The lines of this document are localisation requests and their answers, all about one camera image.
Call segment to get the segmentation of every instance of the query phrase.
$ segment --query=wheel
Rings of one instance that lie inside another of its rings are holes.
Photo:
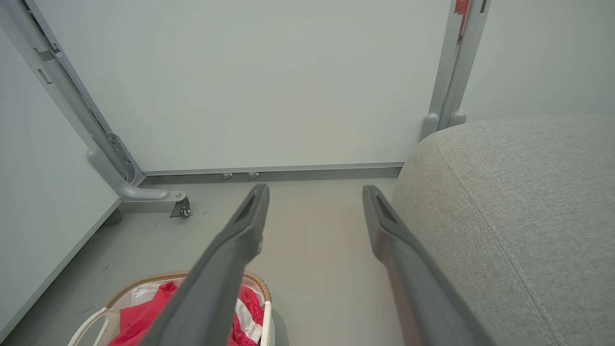
[[[180,210],[180,217],[182,219],[187,219],[189,216],[190,216],[190,209],[181,208],[181,210]]]

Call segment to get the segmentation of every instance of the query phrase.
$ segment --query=whiteboard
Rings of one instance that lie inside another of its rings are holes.
[[[615,1],[492,1],[459,110],[468,121],[612,113]]]
[[[119,205],[12,44],[10,24],[0,6],[0,342]]]
[[[450,0],[35,0],[145,173],[405,161]]]

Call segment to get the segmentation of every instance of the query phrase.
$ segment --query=white panel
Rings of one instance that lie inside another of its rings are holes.
[[[143,171],[405,161],[450,0],[36,0]]]
[[[468,121],[612,113],[615,1],[493,0],[460,110]]]
[[[0,105],[1,342],[118,197],[4,29]]]

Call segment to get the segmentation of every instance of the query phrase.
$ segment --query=gray fabric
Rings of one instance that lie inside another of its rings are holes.
[[[437,132],[392,201],[498,345],[615,342],[615,116]]]

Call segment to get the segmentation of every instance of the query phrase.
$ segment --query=fabric seam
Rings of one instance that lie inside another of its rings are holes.
[[[448,164],[448,162],[444,159],[444,156],[442,155],[442,152],[440,151],[440,148],[437,145],[437,142],[435,140],[436,136],[434,136],[434,138],[432,139],[432,142],[434,144],[434,147],[436,149],[436,151],[438,152],[438,155],[440,156],[440,159],[442,160],[442,162],[444,163],[444,165],[446,166],[446,168],[448,169],[448,172],[450,175],[452,175],[452,177],[454,178],[456,184],[455,186],[457,187],[457,189],[459,189],[459,191],[461,192],[461,194],[465,197],[466,202],[468,203],[470,209],[472,210],[472,213],[474,213],[474,216],[477,218],[478,220],[478,224],[480,225],[480,227],[485,231],[485,233],[487,234],[487,237],[489,237],[489,240],[491,241],[491,245],[493,245],[494,249],[496,250],[496,252],[498,253],[498,256],[500,257],[500,259],[502,260],[502,263],[504,264],[504,267],[506,268],[506,271],[508,272],[509,276],[512,278],[513,282],[515,283],[515,286],[517,287],[517,289],[519,290],[519,293],[521,294],[521,297],[523,298],[523,300],[525,301],[525,304],[527,305],[528,309],[530,310],[530,313],[532,314],[532,316],[534,317],[534,320],[536,322],[536,324],[538,325],[538,328],[541,330],[542,334],[545,337],[545,340],[549,343],[549,345],[551,345],[551,341],[549,340],[549,337],[547,336],[547,333],[545,332],[545,330],[542,328],[540,321],[538,320],[538,317],[536,316],[535,312],[533,311],[533,309],[531,308],[530,302],[527,299],[527,297],[524,295],[523,290],[521,290],[521,287],[519,286],[519,283],[517,282],[516,277],[512,274],[510,268],[509,268],[509,264],[510,266],[513,268],[513,271],[515,272],[515,274],[517,274],[519,281],[522,282],[523,284],[523,278],[516,272],[515,267],[513,265],[513,263],[510,261],[510,259],[508,259],[508,256],[506,256],[506,249],[505,247],[500,244],[500,247],[503,248],[504,250],[504,256],[502,256],[502,251],[499,250],[498,245],[496,245],[496,242],[500,242],[498,240],[498,236],[496,235],[496,233],[494,232],[494,230],[492,229],[491,225],[489,225],[489,223],[487,222],[486,218],[484,217],[484,215],[482,213],[477,214],[476,210],[478,210],[478,205],[477,203],[474,201],[474,199],[472,198],[472,196],[470,195],[470,193],[467,191],[467,189],[463,186],[463,184],[461,183],[461,181],[459,180],[459,178],[457,177],[457,175],[455,175],[455,173],[453,172],[452,168],[450,167],[450,165]],[[493,236],[496,238],[496,241],[493,241],[493,238],[491,237],[491,234],[493,234]],[[531,294],[530,292],[527,290],[527,288],[525,287],[525,285],[522,285],[523,288],[525,289],[526,293],[530,296],[531,298]],[[536,311],[538,311],[538,307],[536,306],[536,303],[533,301],[532,299],[532,303],[534,305],[534,307],[536,308]],[[543,323],[547,326],[548,328],[548,324],[547,321],[544,320],[544,318],[541,316],[541,320],[543,321]],[[551,334],[551,337],[553,338],[553,340],[555,341],[556,344],[558,344],[557,339],[555,338],[555,336],[553,335],[553,333],[551,332],[551,330],[549,330],[549,334]]]

